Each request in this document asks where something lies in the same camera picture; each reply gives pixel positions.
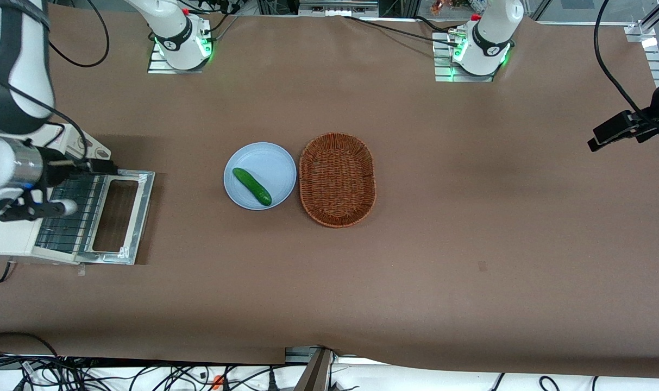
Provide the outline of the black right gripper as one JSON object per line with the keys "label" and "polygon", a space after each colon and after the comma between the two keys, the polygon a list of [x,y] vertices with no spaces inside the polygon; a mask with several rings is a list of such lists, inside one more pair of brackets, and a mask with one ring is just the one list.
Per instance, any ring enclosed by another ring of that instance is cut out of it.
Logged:
{"label": "black right gripper", "polygon": [[60,185],[69,176],[88,172],[91,175],[118,175],[117,165],[111,159],[74,159],[57,149],[36,147],[41,156],[42,173],[35,188]]}

